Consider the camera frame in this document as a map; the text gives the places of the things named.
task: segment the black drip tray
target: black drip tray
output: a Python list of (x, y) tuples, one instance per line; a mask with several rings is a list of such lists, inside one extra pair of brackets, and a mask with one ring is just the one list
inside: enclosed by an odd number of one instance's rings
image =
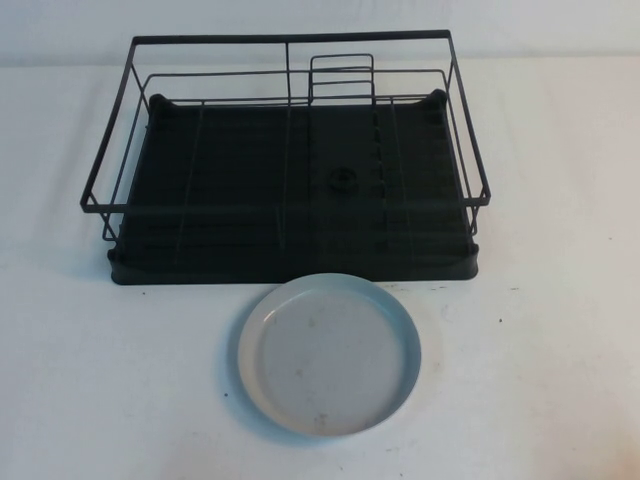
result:
[(440, 90), (411, 103), (327, 106), (152, 97), (128, 203), (175, 213), (124, 216), (109, 254), (114, 280), (473, 277), (446, 102)]

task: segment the white backdrop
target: white backdrop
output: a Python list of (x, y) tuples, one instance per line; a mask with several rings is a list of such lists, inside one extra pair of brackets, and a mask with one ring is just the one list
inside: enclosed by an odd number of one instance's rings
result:
[(121, 64), (131, 36), (449, 28), (463, 56), (640, 52), (639, 0), (2, 0), (0, 65)]

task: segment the dish drying rack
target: dish drying rack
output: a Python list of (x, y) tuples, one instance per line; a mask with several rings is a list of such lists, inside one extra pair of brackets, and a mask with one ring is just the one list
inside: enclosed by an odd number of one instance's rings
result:
[(135, 37), (80, 203), (116, 283), (277, 283), (472, 278), (490, 197), (451, 34), (414, 31)]

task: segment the plate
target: plate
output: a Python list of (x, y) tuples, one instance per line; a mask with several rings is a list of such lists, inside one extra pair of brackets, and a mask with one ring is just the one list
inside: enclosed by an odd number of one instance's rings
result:
[(362, 278), (319, 274), (268, 294), (238, 344), (242, 383), (279, 425), (340, 436), (390, 417), (420, 371), (420, 341), (407, 311)]

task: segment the round tray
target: round tray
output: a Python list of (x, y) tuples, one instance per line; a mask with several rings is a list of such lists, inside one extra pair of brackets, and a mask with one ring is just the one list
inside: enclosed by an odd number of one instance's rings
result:
[(389, 293), (349, 275), (319, 274), (267, 295), (240, 336), (249, 397), (281, 426), (338, 436), (370, 428), (407, 399), (420, 370), (411, 317)]

